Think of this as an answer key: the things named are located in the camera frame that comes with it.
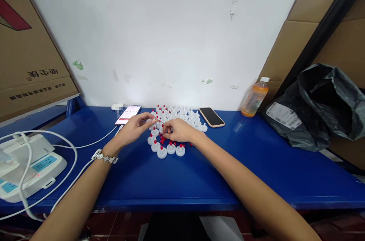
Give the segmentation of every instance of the phone screen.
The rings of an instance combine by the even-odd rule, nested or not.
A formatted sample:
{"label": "phone screen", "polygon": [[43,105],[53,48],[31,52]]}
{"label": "phone screen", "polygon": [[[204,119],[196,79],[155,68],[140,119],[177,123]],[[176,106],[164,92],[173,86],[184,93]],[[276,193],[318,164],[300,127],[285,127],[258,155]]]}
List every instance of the phone screen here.
{"label": "phone screen", "polygon": [[221,125],[224,122],[217,116],[212,108],[200,108],[200,112],[204,114],[205,118],[209,121],[211,125]]}
{"label": "phone screen", "polygon": [[135,106],[135,105],[129,105],[127,109],[123,112],[123,114],[118,118],[115,125],[125,125],[127,124],[128,120],[132,117],[138,114],[140,111],[141,106]]}

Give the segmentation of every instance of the bracelet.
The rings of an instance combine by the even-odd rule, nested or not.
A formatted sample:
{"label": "bracelet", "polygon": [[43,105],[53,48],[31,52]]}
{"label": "bracelet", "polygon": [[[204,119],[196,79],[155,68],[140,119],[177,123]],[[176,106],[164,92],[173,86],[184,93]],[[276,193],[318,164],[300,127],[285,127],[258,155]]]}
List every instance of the bracelet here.
{"label": "bracelet", "polygon": [[102,149],[97,149],[97,151],[93,154],[93,156],[91,157],[92,160],[95,159],[104,159],[104,162],[110,163],[110,164],[115,164],[117,163],[119,157],[111,157],[111,156],[104,156],[102,153]]}

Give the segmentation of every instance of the cardboard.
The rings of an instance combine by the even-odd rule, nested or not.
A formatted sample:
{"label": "cardboard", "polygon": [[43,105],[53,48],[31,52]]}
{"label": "cardboard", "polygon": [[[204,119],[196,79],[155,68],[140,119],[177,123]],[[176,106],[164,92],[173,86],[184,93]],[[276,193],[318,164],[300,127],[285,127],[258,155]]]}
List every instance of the cardboard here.
{"label": "cardboard", "polygon": [[258,82],[262,76],[270,77],[269,93],[260,109],[273,100],[332,2],[333,0],[295,0],[257,79]]}
{"label": "cardboard", "polygon": [[[359,88],[365,89],[365,0],[356,0],[332,33],[313,63],[337,66]],[[365,138],[350,141],[331,138],[330,149],[361,170],[365,170]]]}
{"label": "cardboard", "polygon": [[0,0],[0,39],[0,122],[78,94],[30,0]]}

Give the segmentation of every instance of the wrist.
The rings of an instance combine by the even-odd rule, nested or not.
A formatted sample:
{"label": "wrist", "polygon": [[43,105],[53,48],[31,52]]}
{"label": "wrist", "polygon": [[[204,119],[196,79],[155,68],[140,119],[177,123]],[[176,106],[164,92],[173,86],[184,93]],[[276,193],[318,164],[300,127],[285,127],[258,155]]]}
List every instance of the wrist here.
{"label": "wrist", "polygon": [[206,137],[206,135],[204,134],[204,132],[200,132],[200,131],[196,130],[193,133],[190,142],[192,144],[197,144],[199,141],[203,140],[205,137]]}
{"label": "wrist", "polygon": [[113,138],[103,147],[102,153],[104,155],[117,156],[123,147],[124,144]]}

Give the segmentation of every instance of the hand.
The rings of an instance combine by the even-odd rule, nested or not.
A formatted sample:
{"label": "hand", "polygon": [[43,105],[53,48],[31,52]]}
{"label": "hand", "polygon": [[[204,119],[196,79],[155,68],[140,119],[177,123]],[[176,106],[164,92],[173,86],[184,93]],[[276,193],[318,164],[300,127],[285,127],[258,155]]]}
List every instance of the hand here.
{"label": "hand", "polygon": [[182,119],[173,119],[163,125],[163,136],[178,142],[192,142],[201,132],[190,126]]}
{"label": "hand", "polygon": [[103,152],[108,155],[118,154],[124,146],[136,141],[144,131],[155,123],[157,123],[157,119],[149,112],[132,116],[119,133],[105,145]]}

